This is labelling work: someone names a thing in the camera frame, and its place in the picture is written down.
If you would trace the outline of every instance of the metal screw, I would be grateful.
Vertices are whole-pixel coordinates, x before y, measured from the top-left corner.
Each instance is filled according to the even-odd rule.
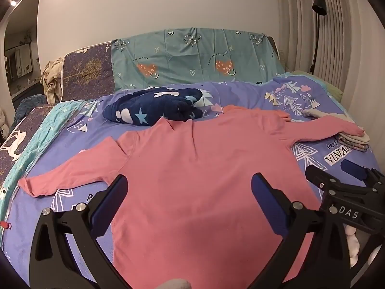
[[[331,206],[329,208],[329,212],[332,213],[332,214],[337,214],[338,213],[338,210],[335,206]]]
[[[303,208],[303,204],[301,202],[294,202],[293,203],[293,207],[296,209],[296,210],[301,210]]]
[[[79,203],[79,204],[76,206],[76,210],[77,210],[78,212],[81,212],[81,211],[85,210],[85,207],[86,207],[85,203]]]
[[[49,213],[51,213],[51,208],[45,208],[42,213],[44,216],[48,215]]]

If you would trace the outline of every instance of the light blue star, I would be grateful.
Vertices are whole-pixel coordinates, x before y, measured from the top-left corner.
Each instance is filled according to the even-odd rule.
[[[186,100],[190,100],[192,104],[194,104],[197,100],[192,95],[188,95],[187,97],[184,97]]]
[[[148,125],[148,123],[145,120],[147,114],[142,113],[142,108],[139,109],[139,114],[135,114],[135,116],[139,119],[139,122],[141,124],[146,123]]]

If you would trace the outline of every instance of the pink long-sleeve shirt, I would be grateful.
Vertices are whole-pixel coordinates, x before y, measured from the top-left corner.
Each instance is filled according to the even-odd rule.
[[[117,141],[108,137],[19,185],[37,197],[94,181],[111,184],[123,174],[129,190],[112,221],[113,263],[133,288],[182,278],[193,288],[245,289],[281,241],[253,197],[251,177],[261,172],[291,201],[317,209],[290,147],[341,131],[363,135],[355,124],[332,116],[296,123],[231,110],[200,122],[161,118]],[[310,236],[288,278],[297,275],[309,243]]]

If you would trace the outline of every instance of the teal quilt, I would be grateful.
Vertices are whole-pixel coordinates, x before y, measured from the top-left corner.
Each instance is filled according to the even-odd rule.
[[[44,150],[56,138],[67,121],[79,110],[86,101],[68,101],[57,104],[46,116],[37,132],[17,158],[16,163],[9,171],[4,183],[0,186],[0,220],[5,220],[10,208],[10,201],[17,190],[17,182],[27,174],[34,166]],[[25,136],[25,132],[16,130],[14,141],[19,142]],[[0,247],[2,247],[3,228],[0,228]]]
[[[116,39],[115,91],[203,81],[264,83],[284,69],[264,34],[184,28]]]

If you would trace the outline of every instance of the green sheet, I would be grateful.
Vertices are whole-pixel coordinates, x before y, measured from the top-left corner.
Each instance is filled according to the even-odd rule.
[[[235,30],[161,30],[111,44],[115,90],[203,81],[267,82],[284,69],[267,37]]]

